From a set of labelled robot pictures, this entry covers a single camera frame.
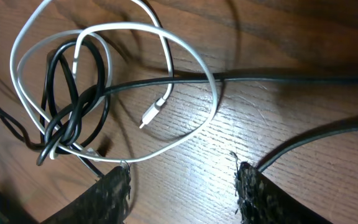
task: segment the cable connector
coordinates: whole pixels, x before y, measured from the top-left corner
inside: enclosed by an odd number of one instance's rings
[[[142,121],[140,122],[139,128],[143,128],[146,124],[149,124],[156,115],[160,112],[161,106],[165,103],[165,100],[161,97],[154,102],[148,110],[143,114]]]

